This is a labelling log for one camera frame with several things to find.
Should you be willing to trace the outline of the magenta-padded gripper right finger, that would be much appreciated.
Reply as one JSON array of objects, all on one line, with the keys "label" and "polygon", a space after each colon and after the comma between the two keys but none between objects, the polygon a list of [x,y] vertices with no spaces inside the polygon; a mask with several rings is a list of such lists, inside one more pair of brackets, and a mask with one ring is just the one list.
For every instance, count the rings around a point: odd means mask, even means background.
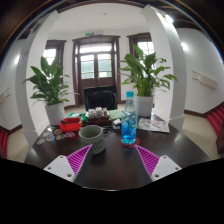
[{"label": "magenta-padded gripper right finger", "polygon": [[143,166],[152,181],[157,181],[181,170],[181,167],[167,155],[158,156],[146,148],[135,146]]}]

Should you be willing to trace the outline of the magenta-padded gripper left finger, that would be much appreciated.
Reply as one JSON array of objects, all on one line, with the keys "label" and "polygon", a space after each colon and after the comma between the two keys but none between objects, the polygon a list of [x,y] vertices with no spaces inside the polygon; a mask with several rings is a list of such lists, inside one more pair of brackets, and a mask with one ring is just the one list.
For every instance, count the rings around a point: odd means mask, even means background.
[{"label": "magenta-padded gripper left finger", "polygon": [[59,155],[44,170],[69,182],[81,184],[93,156],[93,145],[87,145],[68,156]]}]

